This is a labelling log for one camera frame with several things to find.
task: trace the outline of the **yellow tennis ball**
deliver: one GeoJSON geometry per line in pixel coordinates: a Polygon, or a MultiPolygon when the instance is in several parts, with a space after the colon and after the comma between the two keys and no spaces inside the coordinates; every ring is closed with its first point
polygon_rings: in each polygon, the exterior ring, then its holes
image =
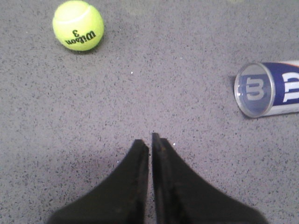
{"type": "Polygon", "coordinates": [[[60,5],[52,24],[56,38],[72,50],[90,50],[104,34],[104,22],[98,10],[80,0],[60,5]]]}

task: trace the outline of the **tennis ball can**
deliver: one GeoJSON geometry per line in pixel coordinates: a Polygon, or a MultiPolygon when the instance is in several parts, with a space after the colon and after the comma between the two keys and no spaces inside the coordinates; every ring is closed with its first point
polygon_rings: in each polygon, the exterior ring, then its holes
{"type": "Polygon", "coordinates": [[[235,99],[251,118],[299,112],[299,61],[246,64],[235,79],[235,99]]]}

